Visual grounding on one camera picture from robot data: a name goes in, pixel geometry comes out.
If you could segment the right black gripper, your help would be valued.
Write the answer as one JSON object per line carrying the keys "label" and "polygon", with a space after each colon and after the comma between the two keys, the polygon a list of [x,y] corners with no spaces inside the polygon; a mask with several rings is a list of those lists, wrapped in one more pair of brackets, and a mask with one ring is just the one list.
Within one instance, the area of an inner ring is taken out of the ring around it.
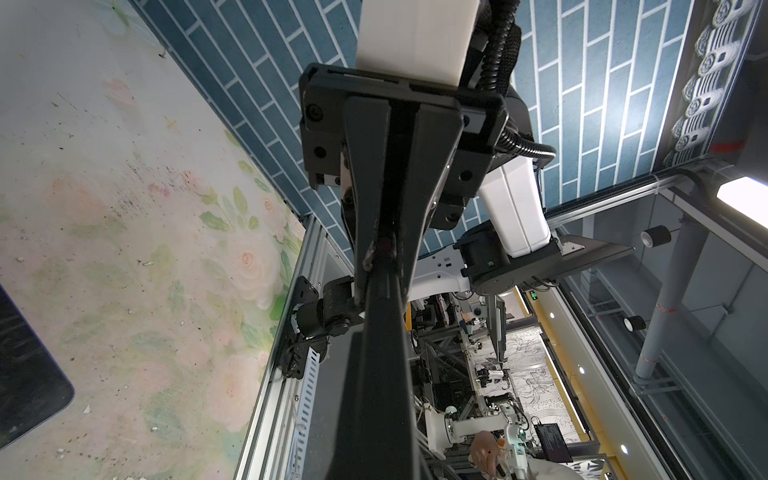
{"label": "right black gripper", "polygon": [[300,134],[309,184],[338,189],[355,230],[356,299],[389,264],[410,289],[426,227],[456,228],[485,175],[529,140],[526,108],[466,87],[313,63],[301,76]]}

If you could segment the black phone case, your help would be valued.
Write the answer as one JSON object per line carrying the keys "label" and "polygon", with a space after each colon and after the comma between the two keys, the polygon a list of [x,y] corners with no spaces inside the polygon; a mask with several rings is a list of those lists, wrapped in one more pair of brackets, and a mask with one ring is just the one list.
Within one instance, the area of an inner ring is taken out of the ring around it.
{"label": "black phone case", "polygon": [[364,297],[364,328],[353,339],[328,479],[419,479],[414,398],[400,278],[374,267]]}

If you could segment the black phone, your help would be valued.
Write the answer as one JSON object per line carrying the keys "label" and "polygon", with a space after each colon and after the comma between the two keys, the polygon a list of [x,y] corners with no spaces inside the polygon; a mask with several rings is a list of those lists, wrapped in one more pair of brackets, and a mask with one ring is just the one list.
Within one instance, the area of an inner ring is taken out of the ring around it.
{"label": "black phone", "polygon": [[1,447],[66,408],[75,390],[29,322],[1,292]]}

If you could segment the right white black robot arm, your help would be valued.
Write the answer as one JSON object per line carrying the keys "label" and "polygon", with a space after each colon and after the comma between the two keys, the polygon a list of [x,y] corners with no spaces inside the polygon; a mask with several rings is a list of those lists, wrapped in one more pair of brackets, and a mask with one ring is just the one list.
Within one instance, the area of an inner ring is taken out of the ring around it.
{"label": "right white black robot arm", "polygon": [[357,305],[377,269],[416,299],[441,284],[543,288],[628,255],[552,233],[531,160],[496,158],[508,118],[499,94],[319,63],[299,85],[308,181],[343,191]]}

